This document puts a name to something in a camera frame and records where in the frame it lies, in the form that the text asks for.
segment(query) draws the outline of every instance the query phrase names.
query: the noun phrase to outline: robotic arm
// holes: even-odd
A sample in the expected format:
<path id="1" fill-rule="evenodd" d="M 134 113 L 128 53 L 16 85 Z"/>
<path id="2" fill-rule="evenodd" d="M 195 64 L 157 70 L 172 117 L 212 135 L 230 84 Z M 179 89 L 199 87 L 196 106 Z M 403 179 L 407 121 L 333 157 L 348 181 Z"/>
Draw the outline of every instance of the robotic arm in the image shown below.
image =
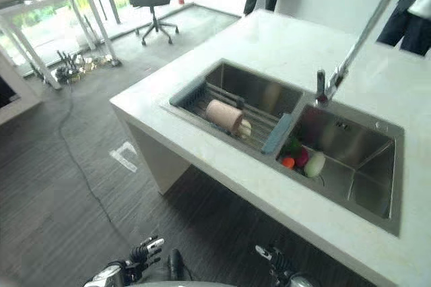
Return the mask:
<path id="1" fill-rule="evenodd" d="M 151 236 L 145 239 L 140 246 L 130 252 L 130 260 L 119 260 L 108 265 L 95 275 L 84 287 L 125 287 L 138 282 L 142 272 L 149 266 L 160 261 L 154 257 L 162 251 L 164 239 Z"/>

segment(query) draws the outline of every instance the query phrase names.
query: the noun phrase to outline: cable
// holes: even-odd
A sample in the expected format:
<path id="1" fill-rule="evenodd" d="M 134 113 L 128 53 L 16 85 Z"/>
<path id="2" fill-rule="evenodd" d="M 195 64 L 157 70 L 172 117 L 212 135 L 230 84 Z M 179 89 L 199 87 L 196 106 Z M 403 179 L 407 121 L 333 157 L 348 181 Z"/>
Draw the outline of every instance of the cable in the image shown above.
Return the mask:
<path id="1" fill-rule="evenodd" d="M 193 281 L 193 276 L 191 275 L 189 267 L 187 267 L 186 265 L 184 265 L 184 268 L 186 268 L 187 272 L 189 273 L 190 280 Z"/>
<path id="2" fill-rule="evenodd" d="M 109 224 L 112 226 L 112 229 L 115 231 L 115 234 L 120 238 L 120 240 L 128 246 L 128 248 L 131 248 L 131 244 L 129 243 L 129 241 L 125 238 L 125 236 L 123 234 L 121 234 L 121 232 L 119 231 L 119 229 L 115 226 L 114 222 L 112 222 L 108 212 L 106 211 L 106 208 L 103 206 L 102 201 L 100 201 L 99 197 L 96 196 L 96 194 L 94 194 L 90 183 L 88 182 L 88 178 L 84 172 L 84 170 L 82 169 L 82 167 L 79 165 L 78 161 L 75 159 L 75 156 L 72 154 L 72 151 L 70 149 L 69 144 L 67 143 L 67 140 L 65 138 L 65 136 L 63 135 L 63 127 L 66 124 L 67 120 L 69 120 L 72 111 L 73 111 L 73 88 L 72 86 L 69 84 L 70 86 L 70 99 L 69 99 L 69 109 L 67 110 L 67 114 L 66 116 L 61 120 L 59 127 L 57 128 L 57 131 L 59 132 L 60 138 L 64 141 L 65 143 L 65 147 L 67 150 L 67 153 L 70 156 L 70 159 L 72 160 L 72 162 L 76 165 L 76 167 L 78 168 L 81 177 L 84 179 L 84 181 L 86 182 L 86 186 L 88 191 L 90 192 L 90 195 L 96 200 L 96 202 L 99 204 L 100 209 L 103 211 L 104 215 L 106 216 L 106 219 L 108 220 Z"/>

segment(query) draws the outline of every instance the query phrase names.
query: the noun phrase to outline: sink basin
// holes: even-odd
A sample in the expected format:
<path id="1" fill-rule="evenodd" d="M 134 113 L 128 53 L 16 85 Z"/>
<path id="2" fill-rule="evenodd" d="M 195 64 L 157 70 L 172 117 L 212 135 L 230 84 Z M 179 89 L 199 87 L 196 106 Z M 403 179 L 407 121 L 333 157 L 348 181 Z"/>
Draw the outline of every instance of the sink basin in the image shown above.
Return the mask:
<path id="1" fill-rule="evenodd" d="M 241 109 L 251 124 L 251 135 L 229 133 L 210 123 L 205 109 L 213 99 Z M 325 108 L 317 107 L 314 93 L 229 61 L 210 67 L 162 107 L 367 221 L 399 234 L 402 128 L 334 101 Z M 281 164 L 284 148 L 293 138 L 311 156 L 324 153 L 325 166 L 317 178 Z"/>
<path id="2" fill-rule="evenodd" d="M 246 146 L 260 152 L 280 119 L 294 111 L 302 95 L 303 92 L 293 86 L 222 61 L 173 96 L 170 105 L 187 111 L 180 115 L 235 147 L 244 150 Z M 251 135 L 241 137 L 228 133 L 206 121 L 205 110 L 213 99 L 241 109 L 244 119 L 250 123 Z"/>
<path id="3" fill-rule="evenodd" d="M 324 196 L 398 233 L 402 128 L 331 102 L 324 109 L 306 105 L 286 145 L 293 138 L 309 156 L 322 152 L 326 160 L 316 178 L 307 178 L 301 169 L 296 170 L 300 183 L 311 183 Z"/>

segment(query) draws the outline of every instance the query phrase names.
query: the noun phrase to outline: kitchen island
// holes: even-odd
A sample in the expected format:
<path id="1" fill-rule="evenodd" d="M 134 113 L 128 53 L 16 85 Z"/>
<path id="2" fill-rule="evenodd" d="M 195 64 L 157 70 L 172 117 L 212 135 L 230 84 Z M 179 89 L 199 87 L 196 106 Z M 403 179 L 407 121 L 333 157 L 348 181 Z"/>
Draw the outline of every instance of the kitchen island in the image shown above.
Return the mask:
<path id="1" fill-rule="evenodd" d="M 355 37 L 258 11 L 111 99 L 160 193 L 195 165 L 379 286 L 431 285 L 431 62 L 367 44 L 334 101 L 404 129 L 398 236 L 169 112 L 164 105 L 220 59 L 314 92 Z"/>

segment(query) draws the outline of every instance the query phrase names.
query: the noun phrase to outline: sink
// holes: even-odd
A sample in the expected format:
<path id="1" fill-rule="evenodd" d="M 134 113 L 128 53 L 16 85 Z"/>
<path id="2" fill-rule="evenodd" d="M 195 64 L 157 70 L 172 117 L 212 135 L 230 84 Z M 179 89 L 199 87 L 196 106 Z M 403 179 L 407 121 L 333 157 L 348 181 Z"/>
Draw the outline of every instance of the sink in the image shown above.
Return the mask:
<path id="1" fill-rule="evenodd" d="M 281 118 L 294 111 L 302 95 L 303 91 L 294 86 L 281 84 L 256 71 L 222 61 L 174 95 L 170 105 L 187 111 L 187 114 L 180 116 L 214 136 L 228 140 L 236 148 L 250 153 L 244 149 L 246 146 L 260 153 Z M 244 119 L 251 125 L 251 135 L 241 137 L 228 133 L 206 121 L 205 110 L 213 99 L 241 109 Z"/>
<path id="2" fill-rule="evenodd" d="M 210 123 L 205 109 L 213 99 L 241 109 L 251 124 L 251 136 L 241 137 Z M 318 107 L 314 93 L 225 60 L 162 107 L 387 232 L 399 234 L 402 128 L 334 101 Z M 293 138 L 311 156 L 324 153 L 325 166 L 317 178 L 281 164 L 281 153 Z"/>
<path id="3" fill-rule="evenodd" d="M 325 166 L 314 179 L 300 169 L 282 172 L 295 172 L 300 183 L 398 234 L 402 128 L 336 102 L 325 108 L 307 104 L 284 146 L 294 138 L 309 156 L 324 153 Z"/>

